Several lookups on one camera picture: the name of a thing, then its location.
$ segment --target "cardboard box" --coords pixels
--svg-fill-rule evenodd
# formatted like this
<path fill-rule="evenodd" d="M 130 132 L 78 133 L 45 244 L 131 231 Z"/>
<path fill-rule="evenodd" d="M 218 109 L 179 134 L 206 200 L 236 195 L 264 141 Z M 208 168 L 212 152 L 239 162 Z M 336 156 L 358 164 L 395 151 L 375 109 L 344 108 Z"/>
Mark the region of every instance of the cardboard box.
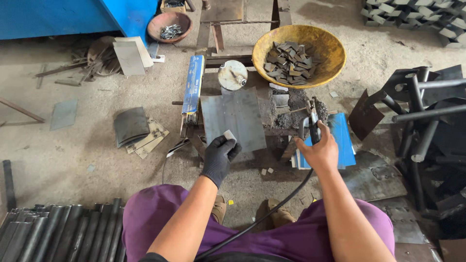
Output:
<path fill-rule="evenodd" d="M 162 0 L 162 4 L 160 4 L 160 11 L 162 13 L 169 13 L 169 12 L 186 13 L 186 2 L 185 2 L 185 5 L 182 7 L 165 7 L 165 0 Z"/>

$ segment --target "purple pants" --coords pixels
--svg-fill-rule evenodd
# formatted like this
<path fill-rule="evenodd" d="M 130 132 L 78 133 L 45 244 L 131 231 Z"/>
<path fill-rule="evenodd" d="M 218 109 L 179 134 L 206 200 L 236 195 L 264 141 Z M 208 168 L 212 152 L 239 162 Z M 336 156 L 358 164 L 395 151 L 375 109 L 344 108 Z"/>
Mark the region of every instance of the purple pants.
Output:
<path fill-rule="evenodd" d="M 159 185 L 131 196 L 123 214 L 123 243 L 128 262 L 137 262 L 144 257 L 187 195 L 188 191 L 181 186 Z M 356 200 L 356 203 L 394 254 L 393 225 L 388 216 L 367 202 Z M 198 254 L 236 232 L 217 223 L 211 215 Z M 231 251 L 276 255 L 292 261 L 334 261 L 323 201 L 316 201 L 304 209 L 295 223 L 256 234 L 246 233 L 215 254 Z"/>

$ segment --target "foot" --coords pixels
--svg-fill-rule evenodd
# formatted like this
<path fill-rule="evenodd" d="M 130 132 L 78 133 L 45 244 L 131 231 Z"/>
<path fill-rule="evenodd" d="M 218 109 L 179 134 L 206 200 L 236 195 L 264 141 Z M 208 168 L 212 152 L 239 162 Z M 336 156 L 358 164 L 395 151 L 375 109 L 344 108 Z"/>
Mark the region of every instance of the foot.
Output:
<path fill-rule="evenodd" d="M 268 209 L 272 210 L 272 208 L 276 207 L 280 201 L 270 198 L 268 200 Z M 291 215 L 291 213 L 288 211 L 288 209 L 284 206 L 281 206 L 277 211 L 273 212 L 270 217 L 272 218 L 272 221 L 274 222 L 275 228 L 284 226 L 289 223 L 294 223 L 296 222 L 296 219 Z"/>
<path fill-rule="evenodd" d="M 212 208 L 212 215 L 215 220 L 222 225 L 226 213 L 226 202 L 223 196 L 217 196 Z"/>

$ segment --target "black work glove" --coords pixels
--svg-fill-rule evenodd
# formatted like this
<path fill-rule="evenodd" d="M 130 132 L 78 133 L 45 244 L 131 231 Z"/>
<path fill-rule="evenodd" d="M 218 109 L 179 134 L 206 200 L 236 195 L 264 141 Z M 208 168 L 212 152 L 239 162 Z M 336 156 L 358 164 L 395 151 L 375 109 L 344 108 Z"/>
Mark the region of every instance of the black work glove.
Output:
<path fill-rule="evenodd" d="M 230 172 L 230 163 L 241 152 L 241 145 L 234 139 L 227 140 L 224 135 L 214 139 L 206 148 L 204 157 L 204 175 L 220 188 L 223 179 Z"/>

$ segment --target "concrete floor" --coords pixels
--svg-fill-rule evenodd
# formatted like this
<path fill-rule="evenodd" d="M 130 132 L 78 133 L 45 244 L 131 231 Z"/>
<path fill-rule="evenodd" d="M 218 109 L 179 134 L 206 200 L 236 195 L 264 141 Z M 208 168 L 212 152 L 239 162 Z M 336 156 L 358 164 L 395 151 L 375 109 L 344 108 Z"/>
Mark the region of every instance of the concrete floor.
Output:
<path fill-rule="evenodd" d="M 245 18 L 269 20 L 272 2 L 245 0 Z M 0 105 L 0 123 L 7 121 L 0 127 L 0 159 L 12 161 L 20 207 L 35 203 L 91 206 L 114 197 L 127 200 L 138 190 L 162 183 L 165 155 L 180 140 L 180 107 L 172 106 L 171 101 L 182 100 L 189 57 L 194 54 L 201 1 L 195 4 L 198 10 L 188 13 L 195 21 L 192 32 L 176 47 L 161 45 L 159 53 L 166 55 L 166 62 L 155 64 L 145 76 L 100 77 L 79 88 L 54 83 L 56 79 L 79 75 L 76 69 L 45 77 L 37 90 L 34 75 L 42 64 L 47 63 L 51 69 L 70 62 L 70 50 L 63 47 L 69 38 L 57 37 L 42 43 L 37 39 L 0 41 L 0 96 L 47 120 L 45 124 L 36 124 Z M 395 69 L 428 65 L 438 70 L 464 65 L 466 61 L 464 50 L 442 48 L 435 33 L 364 27 L 358 0 L 294 0 L 291 5 L 294 24 L 324 28 L 338 37 L 346 49 L 347 62 L 341 74 L 326 85 L 307 90 L 309 96 L 317 95 L 330 110 L 349 114 L 364 89 L 374 93 Z M 222 27 L 226 46 L 222 54 L 248 52 L 269 26 Z M 331 91 L 339 97 L 332 99 Z M 75 125 L 49 131 L 54 104 L 75 98 L 79 100 Z M 143 106 L 146 115 L 171 132 L 144 160 L 117 149 L 113 131 L 115 113 L 138 106 Z M 355 150 L 371 151 L 393 161 L 389 119 L 386 117 L 363 143 L 351 134 Z M 164 183 L 189 189 L 200 172 L 195 156 L 188 146 L 169 158 Z M 89 164 L 96 166 L 93 172 L 86 171 Z M 283 199 L 305 174 L 277 172 L 263 177 L 256 169 L 231 171 L 219 191 L 234 201 L 228 207 L 224 224 L 239 228 L 252 223 L 263 200 Z M 316 177 L 287 204 L 294 216 L 309 205 L 311 192 L 321 197 Z"/>

